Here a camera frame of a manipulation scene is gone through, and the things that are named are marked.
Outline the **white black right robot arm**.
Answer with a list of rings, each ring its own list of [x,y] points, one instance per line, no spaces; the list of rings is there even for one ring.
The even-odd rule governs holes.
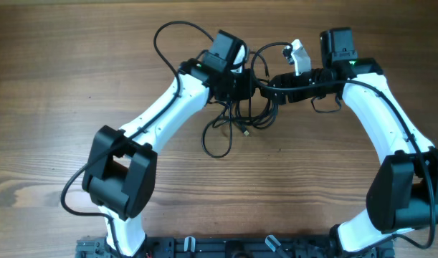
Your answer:
[[[294,71],[260,84],[261,93],[278,104],[335,95],[348,106],[370,138],[380,167],[366,195],[366,207],[330,229],[321,244],[305,240],[295,255],[313,249],[324,257],[383,257],[395,239],[427,229],[422,249],[434,243],[438,225],[438,148],[410,121],[392,95],[384,71],[361,58],[348,27],[320,34],[323,66],[314,69],[299,40],[282,43]]]

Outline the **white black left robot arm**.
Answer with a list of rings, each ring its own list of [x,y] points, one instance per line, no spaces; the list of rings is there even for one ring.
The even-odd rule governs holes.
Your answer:
[[[214,98],[224,104],[248,97],[247,45],[220,31],[201,59],[182,62],[168,89],[134,120],[96,132],[82,189],[104,217],[107,257],[137,257],[146,242],[142,210],[156,182],[158,153],[175,132]]]

